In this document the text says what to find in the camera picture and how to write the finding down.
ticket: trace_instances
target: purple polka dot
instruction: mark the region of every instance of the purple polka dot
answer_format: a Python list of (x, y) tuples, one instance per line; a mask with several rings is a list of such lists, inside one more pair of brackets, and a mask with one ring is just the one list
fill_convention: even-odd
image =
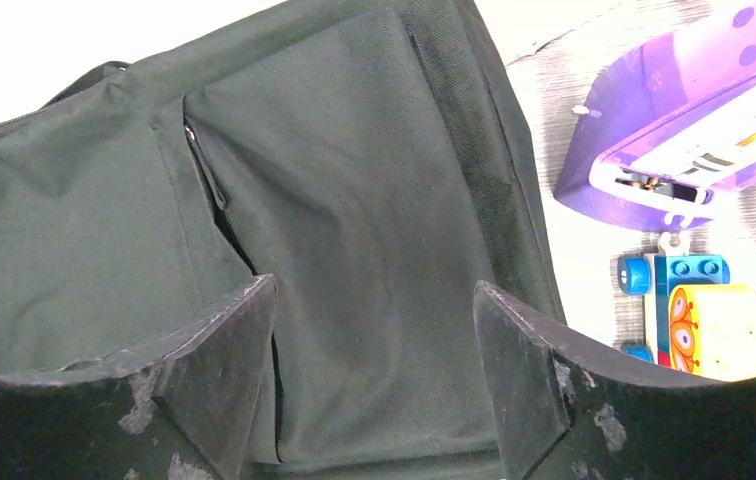
[(755, 63), (756, 60), (756, 45), (749, 45), (740, 52), (740, 65), (748, 67)]
[(754, 7), (746, 7), (743, 10), (737, 12), (737, 15), (734, 16), (734, 20), (731, 22), (731, 24), (734, 26), (734, 28), (740, 28), (749, 23), (749, 20), (752, 20), (752, 17), (755, 16), (755, 8)]

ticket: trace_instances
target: white wooden floor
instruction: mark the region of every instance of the white wooden floor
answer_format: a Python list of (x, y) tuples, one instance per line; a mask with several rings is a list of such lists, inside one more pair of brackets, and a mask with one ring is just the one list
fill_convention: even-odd
[[(566, 156), (577, 116), (596, 75), (632, 47), (702, 18), (726, 0), (626, 0), (508, 67), (531, 125), (545, 212), (567, 320), (604, 343), (642, 338), (641, 299), (620, 293), (616, 259), (651, 251), (656, 237), (603, 225), (554, 201), (551, 189)], [(694, 250), (724, 255), (735, 283), (756, 289), (756, 186), (726, 218), (693, 231)]]

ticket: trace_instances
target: purple toy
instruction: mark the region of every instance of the purple toy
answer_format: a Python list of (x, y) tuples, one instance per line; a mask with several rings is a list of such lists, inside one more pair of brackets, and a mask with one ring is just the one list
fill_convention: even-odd
[(558, 201), (651, 232), (717, 218), (756, 183), (756, 3), (626, 53), (584, 106)]

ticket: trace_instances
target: white surface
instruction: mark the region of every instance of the white surface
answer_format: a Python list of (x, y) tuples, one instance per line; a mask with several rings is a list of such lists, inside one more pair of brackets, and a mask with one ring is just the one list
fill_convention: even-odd
[(478, 0), (478, 11), (505, 64), (534, 55), (623, 0)]
[(0, 0), (0, 122), (41, 107), (104, 62), (170, 50), (278, 3)]
[[(655, 255), (647, 253), (643, 258), (649, 262), (649, 285), (655, 284)], [(655, 289), (650, 288), (649, 293), (643, 296), (643, 330), (646, 347), (652, 352), (652, 359), (658, 361), (658, 297)]]

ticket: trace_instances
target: sticker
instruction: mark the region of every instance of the sticker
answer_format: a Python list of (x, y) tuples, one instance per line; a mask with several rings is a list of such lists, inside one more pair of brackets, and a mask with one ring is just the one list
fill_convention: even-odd
[(756, 85), (631, 164), (708, 188), (756, 163)]

